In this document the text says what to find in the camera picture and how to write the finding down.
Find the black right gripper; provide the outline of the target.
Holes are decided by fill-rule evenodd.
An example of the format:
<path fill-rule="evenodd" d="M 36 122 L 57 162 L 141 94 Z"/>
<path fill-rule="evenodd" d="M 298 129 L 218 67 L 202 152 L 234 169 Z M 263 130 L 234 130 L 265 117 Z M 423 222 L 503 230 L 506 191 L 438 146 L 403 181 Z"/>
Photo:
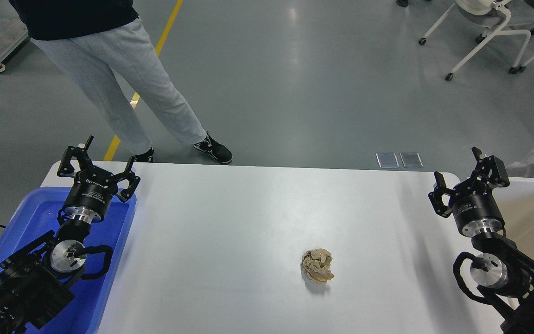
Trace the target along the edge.
<path fill-rule="evenodd" d="M 472 152 L 477 164 L 468 181 L 449 189 L 443 174 L 435 171 L 433 175 L 436 183 L 432 192 L 428 193 L 435 214 L 443 218 L 453 214 L 458 232 L 469 238 L 483 232 L 504 230 L 505 222 L 491 189 L 510 186 L 501 159 L 494 155 L 487 156 L 477 147 L 472 147 Z M 451 200 L 451 206 L 444 203 L 445 195 Z"/>

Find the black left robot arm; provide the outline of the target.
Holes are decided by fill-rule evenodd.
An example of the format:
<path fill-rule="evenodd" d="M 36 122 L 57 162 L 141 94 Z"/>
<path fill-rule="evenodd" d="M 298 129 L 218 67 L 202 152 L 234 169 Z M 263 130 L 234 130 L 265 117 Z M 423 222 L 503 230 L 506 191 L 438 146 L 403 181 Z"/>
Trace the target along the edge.
<path fill-rule="evenodd" d="M 121 173 L 96 166 L 88 155 L 89 136 L 81 147 L 68 146 L 57 170 L 73 179 L 57 214 L 59 228 L 47 231 L 2 260 L 0 267 L 0 334 L 23 334 L 27 325 L 42 328 L 75 296 L 70 288 L 80 280 L 108 273 L 114 253 L 106 244 L 86 246 L 93 224 L 104 221 L 117 197 L 129 201 L 140 183 L 132 156 Z"/>

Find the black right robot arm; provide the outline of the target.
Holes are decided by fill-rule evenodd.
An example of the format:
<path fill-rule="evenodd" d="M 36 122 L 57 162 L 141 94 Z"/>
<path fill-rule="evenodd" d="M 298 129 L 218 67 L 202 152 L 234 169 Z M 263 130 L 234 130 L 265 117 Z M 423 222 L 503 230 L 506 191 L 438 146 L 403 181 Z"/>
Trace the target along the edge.
<path fill-rule="evenodd" d="M 472 148 L 470 177 L 448 187 L 442 173 L 428 198 L 436 214 L 453 217 L 460 235 L 479 255 L 461 252 L 452 272 L 459 289 L 474 302 L 491 306 L 503 318 L 504 334 L 534 334 L 534 260 L 506 234 L 506 223 L 492 190 L 510 185 L 501 159 Z"/>

